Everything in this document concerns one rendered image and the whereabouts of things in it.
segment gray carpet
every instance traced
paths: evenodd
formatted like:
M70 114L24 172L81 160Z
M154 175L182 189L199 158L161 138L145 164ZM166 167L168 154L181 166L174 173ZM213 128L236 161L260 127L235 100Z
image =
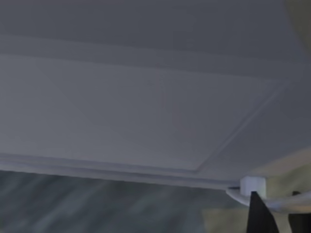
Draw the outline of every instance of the gray carpet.
M204 233L223 191L0 171L4 233Z

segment curved handle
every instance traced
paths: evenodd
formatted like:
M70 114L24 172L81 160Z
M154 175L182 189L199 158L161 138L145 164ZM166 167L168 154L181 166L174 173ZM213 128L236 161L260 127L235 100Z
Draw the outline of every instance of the curved handle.
M249 206L250 197L243 196L237 189L227 189L226 193L239 203ZM306 214L311 213L311 191L296 196L266 199L265 205L274 212L287 214Z

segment gray floor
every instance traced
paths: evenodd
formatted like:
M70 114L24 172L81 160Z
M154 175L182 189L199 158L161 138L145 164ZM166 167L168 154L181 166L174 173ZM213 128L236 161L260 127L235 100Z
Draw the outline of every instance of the gray floor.
M204 208L224 192L0 171L5 233L204 233Z

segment floor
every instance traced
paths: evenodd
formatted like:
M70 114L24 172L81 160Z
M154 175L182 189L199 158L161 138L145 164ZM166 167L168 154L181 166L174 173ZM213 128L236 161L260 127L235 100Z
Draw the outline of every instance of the floor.
M4 233L205 233L223 191L0 171Z

